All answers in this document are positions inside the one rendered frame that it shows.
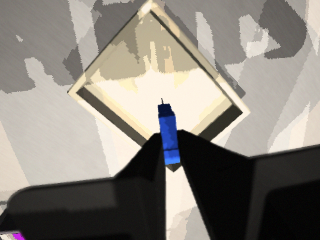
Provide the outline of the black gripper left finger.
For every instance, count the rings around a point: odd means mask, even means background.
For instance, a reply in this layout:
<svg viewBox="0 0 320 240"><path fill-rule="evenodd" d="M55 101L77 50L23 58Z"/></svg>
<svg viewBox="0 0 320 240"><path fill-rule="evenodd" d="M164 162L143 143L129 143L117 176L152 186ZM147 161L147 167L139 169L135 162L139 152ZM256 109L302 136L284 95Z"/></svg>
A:
<svg viewBox="0 0 320 240"><path fill-rule="evenodd" d="M7 211L24 240L116 233L167 240L162 135L153 133L113 177L21 188L9 197Z"/></svg>

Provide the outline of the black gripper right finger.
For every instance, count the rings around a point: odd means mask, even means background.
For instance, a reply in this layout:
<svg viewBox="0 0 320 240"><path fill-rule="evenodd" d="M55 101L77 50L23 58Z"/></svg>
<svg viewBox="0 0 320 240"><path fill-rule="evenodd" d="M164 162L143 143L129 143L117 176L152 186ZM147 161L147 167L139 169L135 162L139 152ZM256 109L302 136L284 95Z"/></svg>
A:
<svg viewBox="0 0 320 240"><path fill-rule="evenodd" d="M271 190L320 179L320 144L247 157L184 129L176 132L210 240L257 240Z"/></svg>

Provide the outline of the beige square tray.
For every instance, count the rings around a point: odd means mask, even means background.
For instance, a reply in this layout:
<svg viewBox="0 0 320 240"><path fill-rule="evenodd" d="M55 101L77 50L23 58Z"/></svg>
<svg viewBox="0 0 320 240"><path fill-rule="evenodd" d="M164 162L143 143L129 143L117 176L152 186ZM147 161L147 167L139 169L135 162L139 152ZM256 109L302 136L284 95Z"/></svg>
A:
<svg viewBox="0 0 320 240"><path fill-rule="evenodd" d="M160 132L170 103L177 130L216 143L250 109L154 0L147 0L67 91L134 149Z"/></svg>

